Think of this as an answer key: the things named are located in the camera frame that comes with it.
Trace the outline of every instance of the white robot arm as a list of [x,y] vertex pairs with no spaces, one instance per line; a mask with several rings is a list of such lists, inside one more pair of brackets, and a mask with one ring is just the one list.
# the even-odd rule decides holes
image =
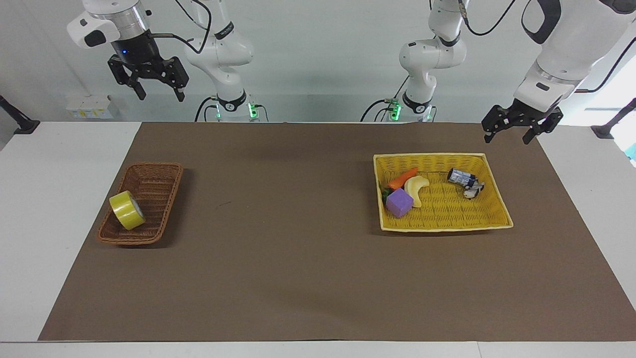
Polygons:
[[560,101],[574,93],[635,18],[636,0],[530,0],[522,25],[543,50],[512,106],[494,106],[481,122],[486,142],[514,126],[530,127],[526,144],[554,130],[563,117]]
[[[230,21],[225,2],[202,0],[212,13],[212,32],[200,54],[188,51],[188,61],[207,73],[214,83],[220,120],[250,121],[255,112],[250,95],[245,91],[240,75],[232,67],[248,64],[254,58],[252,43],[235,30]],[[197,6],[200,25],[207,25],[207,12]],[[193,42],[201,47],[203,38]]]
[[406,90],[399,100],[400,117],[409,121],[423,121],[431,111],[431,100],[437,79],[432,69],[458,66],[466,59],[466,44],[460,38],[462,14],[457,0],[434,0],[429,27],[433,39],[407,43],[402,47],[399,61],[408,72]]
[[78,46],[112,44],[116,54],[108,65],[113,76],[120,85],[134,89],[139,99],[146,97],[139,79],[149,78],[172,87],[178,100],[183,101],[190,78],[178,57],[164,60],[159,54],[146,18],[151,12],[140,0],[83,0],[83,4],[86,11],[67,26]]

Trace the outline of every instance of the black clamp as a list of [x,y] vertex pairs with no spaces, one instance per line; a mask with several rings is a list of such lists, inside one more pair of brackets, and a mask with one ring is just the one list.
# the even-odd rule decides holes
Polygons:
[[4,109],[13,120],[20,126],[13,132],[14,134],[31,134],[39,126],[40,121],[29,118],[18,108],[7,102],[3,96],[0,96],[0,108]]
[[486,117],[481,121],[481,126],[486,132],[484,140],[490,143],[498,132],[512,127],[530,127],[523,136],[523,143],[528,145],[534,137],[541,133],[551,133],[563,118],[559,107],[549,113],[539,111],[515,100],[510,108],[505,109],[495,105],[490,109]]
[[[168,60],[159,59],[143,64],[127,64],[118,55],[113,55],[108,60],[108,66],[111,68],[117,83],[134,89],[137,97],[142,101],[146,98],[146,91],[139,83],[140,78],[159,80],[172,87],[179,102],[183,102],[185,98],[183,89],[190,78],[178,57],[172,57]],[[130,76],[124,68],[130,70]]]
[[604,125],[593,125],[592,131],[602,140],[613,140],[614,136],[611,134],[612,128],[618,124],[625,116],[630,114],[633,110],[636,110],[636,98],[632,99],[630,104],[623,107],[623,109],[612,118],[608,123]]

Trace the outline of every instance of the carrot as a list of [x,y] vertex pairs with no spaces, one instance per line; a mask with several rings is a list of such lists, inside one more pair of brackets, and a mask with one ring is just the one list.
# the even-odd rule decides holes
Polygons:
[[404,186],[404,183],[406,183],[407,180],[417,175],[417,169],[418,168],[413,168],[407,171],[406,173],[400,175],[399,177],[391,180],[387,186],[393,190],[400,189],[401,187]]

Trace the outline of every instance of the green indicator light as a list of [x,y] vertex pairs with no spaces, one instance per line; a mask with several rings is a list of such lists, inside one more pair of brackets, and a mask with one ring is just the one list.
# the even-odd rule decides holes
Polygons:
[[393,108],[393,112],[391,113],[391,120],[397,122],[399,120],[400,112],[402,112],[402,106],[399,103],[396,103]]
[[247,105],[249,106],[249,113],[250,113],[250,116],[252,117],[252,119],[258,117],[258,112],[254,108],[254,106],[251,103],[248,103]]

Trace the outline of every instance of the wicker basket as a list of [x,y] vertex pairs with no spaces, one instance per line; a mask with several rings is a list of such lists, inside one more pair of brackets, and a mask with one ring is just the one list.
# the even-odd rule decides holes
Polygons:
[[[373,157],[377,183],[380,226],[384,231],[438,233],[507,229],[513,226],[499,194],[485,154],[431,153],[382,154]],[[431,186],[420,190],[421,208],[413,208],[396,218],[382,202],[382,190],[389,181],[418,168],[418,175]],[[474,199],[464,197],[464,189],[448,182],[452,168],[475,174],[486,186]]]
[[126,169],[117,193],[129,190],[146,217],[146,223],[133,230],[121,225],[109,208],[97,239],[114,245],[148,245],[163,235],[174,202],[183,167],[177,163],[135,163]]

